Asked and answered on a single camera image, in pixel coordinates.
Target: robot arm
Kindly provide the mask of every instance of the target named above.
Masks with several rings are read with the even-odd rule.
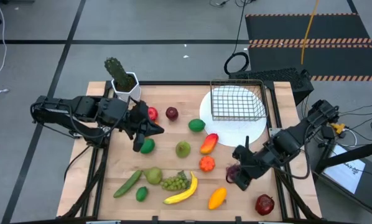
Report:
[[[251,179],[258,179],[271,167],[280,167],[298,156],[300,148],[308,142],[327,123],[338,121],[338,106],[332,106],[325,100],[316,102],[297,126],[279,131],[258,152],[245,146],[237,146],[233,158],[240,161],[241,169],[235,175],[234,182],[241,190],[246,190]]]
[[[135,106],[128,110],[128,102],[116,98],[100,96],[78,96],[72,100],[38,97],[30,107],[35,122],[54,123],[67,128],[70,134],[80,134],[88,145],[103,147],[105,136],[117,128],[124,130],[132,140],[135,136],[133,150],[140,151],[144,138],[161,134],[164,129],[154,124],[147,113],[148,106],[144,101],[134,101]],[[84,123],[98,123],[109,127],[109,131],[101,128],[90,128]]]

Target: grapes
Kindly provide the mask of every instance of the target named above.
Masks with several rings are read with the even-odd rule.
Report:
[[[185,190],[188,187],[188,180],[183,171],[179,172],[178,175],[174,177],[168,177],[160,183],[163,190],[175,191],[175,190]]]

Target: yellow clamp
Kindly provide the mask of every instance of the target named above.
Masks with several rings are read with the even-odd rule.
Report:
[[[337,134],[341,134],[343,129],[345,128],[345,124],[335,124],[335,123],[331,123],[330,124],[331,127],[333,127],[333,129],[335,130],[335,132]]]

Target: gray floor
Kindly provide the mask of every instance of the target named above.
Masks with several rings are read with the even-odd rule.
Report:
[[[372,0],[353,0],[372,38]],[[39,0],[33,4],[12,2],[2,6],[6,39],[65,40],[80,0]],[[246,13],[310,13],[313,0],[257,0]],[[346,0],[321,0],[319,13],[351,12]],[[208,0],[86,0],[76,40],[235,39],[241,9],[233,1],[218,9]],[[241,39],[247,39],[243,20]],[[117,57],[140,80],[210,80],[226,78],[223,63],[233,45],[72,45],[56,97],[82,95],[91,80],[107,80],[103,61]],[[246,45],[240,45],[242,51]],[[29,105],[46,95],[63,45],[8,45],[0,74],[0,222],[29,147],[34,124]],[[3,47],[0,45],[0,63]],[[230,70],[240,67],[234,61]],[[309,103],[327,99],[346,111],[372,103],[372,82],[313,82]],[[364,117],[346,117],[353,126]],[[372,138],[370,125],[359,131]],[[63,187],[63,172],[70,158],[71,139],[44,129],[12,222],[53,218]],[[309,148],[313,165],[320,152]],[[316,185],[323,216],[329,220],[371,223],[372,215],[334,192]]]

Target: wooden tabletop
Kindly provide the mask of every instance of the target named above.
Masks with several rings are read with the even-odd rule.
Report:
[[[274,86],[283,128],[296,125],[299,119],[290,84],[277,82]],[[101,96],[104,87],[105,82],[90,82],[86,94]],[[117,131],[112,133],[99,219],[151,220],[152,216],[157,215],[159,220],[233,221],[235,216],[241,216],[243,221],[281,221],[273,170],[266,172],[258,180],[252,180],[250,186],[243,192],[235,184],[228,184],[225,180],[225,168],[234,164],[236,160],[231,156],[233,148],[221,144],[218,144],[210,154],[215,159],[215,169],[212,172],[204,173],[198,168],[198,162],[202,157],[199,152],[200,146],[207,134],[205,131],[192,133],[187,124],[191,119],[199,118],[201,100],[209,91],[209,86],[142,86],[142,100],[158,110],[158,122],[165,129],[165,133],[151,136],[156,142],[156,148],[147,155],[135,153],[132,150],[133,142],[128,139],[125,133]],[[266,94],[272,125],[275,127],[270,92],[266,91]],[[171,122],[165,117],[165,110],[169,106],[176,107],[179,111],[179,118],[175,122]],[[188,157],[179,159],[175,154],[175,145],[183,140],[190,143],[192,151]],[[258,151],[262,148],[262,143],[267,140],[268,133],[265,130],[258,140],[250,144],[249,148],[252,151]],[[83,139],[76,140],[71,159],[84,148],[85,141]],[[81,156],[68,171],[57,215],[67,212],[85,188],[90,159],[91,150]],[[159,185],[148,184],[146,178],[142,176],[126,195],[113,198],[115,191],[136,170],[154,166],[162,169],[164,178],[176,175],[182,170],[190,177],[192,170],[198,178],[196,192],[183,202],[166,205],[162,203],[163,200],[174,193],[162,190]],[[291,169],[294,175],[306,173],[306,161],[303,154],[299,154],[291,162]],[[144,202],[138,202],[135,199],[135,193],[142,186],[149,189],[149,195]],[[294,179],[294,186],[310,209],[316,215],[321,216],[312,175],[305,180]],[[228,191],[226,202],[217,210],[209,210],[208,199],[219,187],[225,187]],[[287,190],[284,192],[288,216],[291,217],[289,196]],[[254,209],[256,198],[261,194],[268,194],[275,201],[274,210],[266,216],[259,215]],[[95,192],[92,192],[88,214],[91,214],[94,197]]]

